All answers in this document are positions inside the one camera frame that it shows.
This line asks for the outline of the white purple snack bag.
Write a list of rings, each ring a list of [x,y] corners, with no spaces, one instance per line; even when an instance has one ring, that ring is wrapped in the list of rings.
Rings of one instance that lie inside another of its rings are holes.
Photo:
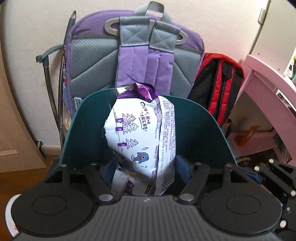
[[[111,190],[116,196],[162,195],[175,181],[175,107],[136,80],[116,91],[104,125],[117,157]]]

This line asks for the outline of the dark teal trash bin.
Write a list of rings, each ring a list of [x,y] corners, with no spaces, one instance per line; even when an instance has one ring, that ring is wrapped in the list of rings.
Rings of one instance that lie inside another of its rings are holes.
[[[107,164],[113,151],[103,134],[109,116],[113,88],[86,97],[72,119],[60,156],[60,163],[82,168],[90,163]],[[236,159],[214,117],[201,105],[188,99],[167,96],[175,106],[176,153],[190,163],[211,168],[236,165]]]

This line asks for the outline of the pink desk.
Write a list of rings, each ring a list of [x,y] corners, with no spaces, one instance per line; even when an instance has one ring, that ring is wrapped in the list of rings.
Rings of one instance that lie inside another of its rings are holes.
[[[290,165],[295,165],[295,86],[281,74],[258,58],[247,55],[243,62],[246,74],[230,118],[233,131],[229,142],[237,157],[247,156],[272,149],[281,162],[284,152],[275,142],[278,135],[291,156]],[[234,143],[238,134],[250,127],[260,125],[243,147]]]

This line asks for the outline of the wooden door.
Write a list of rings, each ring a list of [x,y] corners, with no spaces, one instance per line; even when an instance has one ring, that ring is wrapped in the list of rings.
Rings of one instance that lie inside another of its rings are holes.
[[[1,57],[1,173],[45,168],[45,160],[37,149],[20,116]]]

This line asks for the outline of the red black backpack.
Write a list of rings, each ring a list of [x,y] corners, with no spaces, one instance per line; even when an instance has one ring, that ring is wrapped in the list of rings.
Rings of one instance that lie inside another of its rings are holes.
[[[244,72],[236,61],[218,53],[205,53],[188,99],[203,106],[222,126],[229,117]]]

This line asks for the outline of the white round stool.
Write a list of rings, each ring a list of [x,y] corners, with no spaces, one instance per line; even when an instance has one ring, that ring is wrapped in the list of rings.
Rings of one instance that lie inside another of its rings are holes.
[[[13,218],[11,216],[11,208],[13,203],[16,201],[16,199],[20,196],[20,194],[14,195],[7,203],[6,209],[5,209],[5,221],[6,226],[11,234],[12,237],[15,237],[19,234],[18,229],[16,228],[16,225],[13,221]]]

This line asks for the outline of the purple grey backpack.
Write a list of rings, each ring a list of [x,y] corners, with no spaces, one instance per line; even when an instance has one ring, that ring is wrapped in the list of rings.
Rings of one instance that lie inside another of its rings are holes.
[[[93,92],[150,84],[161,95],[188,97],[204,56],[200,35],[151,1],[71,21],[65,36],[63,102],[70,116]]]

